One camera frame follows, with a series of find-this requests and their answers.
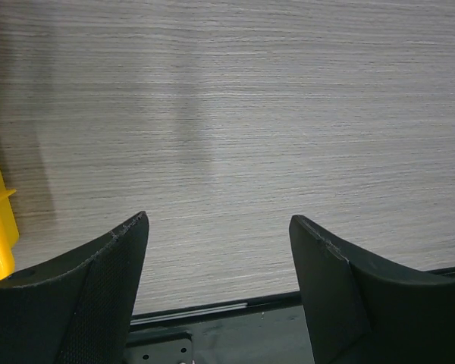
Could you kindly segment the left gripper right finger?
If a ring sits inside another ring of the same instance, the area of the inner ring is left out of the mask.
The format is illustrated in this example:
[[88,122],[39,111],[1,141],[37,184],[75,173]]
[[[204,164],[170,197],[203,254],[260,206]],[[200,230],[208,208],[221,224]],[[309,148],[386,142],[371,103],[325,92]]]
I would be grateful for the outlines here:
[[289,226],[317,363],[455,363],[455,266],[406,267],[305,216]]

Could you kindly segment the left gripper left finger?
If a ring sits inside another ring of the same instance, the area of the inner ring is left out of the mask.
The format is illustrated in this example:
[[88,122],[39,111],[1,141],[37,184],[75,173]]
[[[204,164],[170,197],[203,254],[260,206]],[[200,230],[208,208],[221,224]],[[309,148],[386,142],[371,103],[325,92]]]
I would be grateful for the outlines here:
[[120,363],[148,236],[139,212],[0,281],[0,363]]

